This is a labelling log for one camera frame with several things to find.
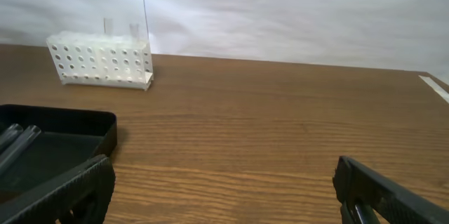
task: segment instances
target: white wall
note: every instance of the white wall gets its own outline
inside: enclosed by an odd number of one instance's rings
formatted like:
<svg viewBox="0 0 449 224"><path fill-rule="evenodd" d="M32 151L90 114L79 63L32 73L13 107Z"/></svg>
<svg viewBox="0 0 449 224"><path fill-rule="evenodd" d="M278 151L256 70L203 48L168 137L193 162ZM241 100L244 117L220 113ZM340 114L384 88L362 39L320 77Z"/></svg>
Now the white wall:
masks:
<svg viewBox="0 0 449 224"><path fill-rule="evenodd" d="M142 0L0 0L0 42L145 24ZM147 0L154 53L428 71L449 83L449 0Z"/></svg>

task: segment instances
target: perforated white rack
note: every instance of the perforated white rack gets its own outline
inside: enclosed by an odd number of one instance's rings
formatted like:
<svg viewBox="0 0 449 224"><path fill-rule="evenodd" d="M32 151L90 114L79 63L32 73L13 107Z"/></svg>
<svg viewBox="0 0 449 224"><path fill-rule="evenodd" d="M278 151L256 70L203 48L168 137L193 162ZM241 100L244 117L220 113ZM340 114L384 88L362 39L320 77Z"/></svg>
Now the perforated white rack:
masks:
<svg viewBox="0 0 449 224"><path fill-rule="evenodd" d="M128 36L61 32L47 38L62 84L147 90L153 80L148 41Z"/></svg>

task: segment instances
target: black plastic container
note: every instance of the black plastic container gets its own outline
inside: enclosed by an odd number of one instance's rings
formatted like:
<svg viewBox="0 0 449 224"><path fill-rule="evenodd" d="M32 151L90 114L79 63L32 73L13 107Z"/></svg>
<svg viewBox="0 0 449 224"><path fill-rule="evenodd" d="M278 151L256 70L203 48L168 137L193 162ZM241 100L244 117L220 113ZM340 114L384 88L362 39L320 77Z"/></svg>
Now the black plastic container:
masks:
<svg viewBox="0 0 449 224"><path fill-rule="evenodd" d="M13 123L36 125L42 133L0 176L0 202L54 178L117 144L110 112L25 105L0 105L0 131Z"/></svg>

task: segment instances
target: white tape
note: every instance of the white tape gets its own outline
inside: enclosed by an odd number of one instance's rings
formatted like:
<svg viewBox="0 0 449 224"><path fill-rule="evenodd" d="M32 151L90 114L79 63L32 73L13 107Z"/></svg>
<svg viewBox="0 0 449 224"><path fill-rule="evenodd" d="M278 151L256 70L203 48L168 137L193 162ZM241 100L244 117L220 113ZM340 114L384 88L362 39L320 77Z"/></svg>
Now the white tape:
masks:
<svg viewBox="0 0 449 224"><path fill-rule="evenodd" d="M420 76L423 81L425 81L430 87L433 88L435 92L437 92L444 100L446 100L447 103L449 103L449 93L444 91L443 88L441 88L434 80L432 80L430 77L423 77Z"/></svg>

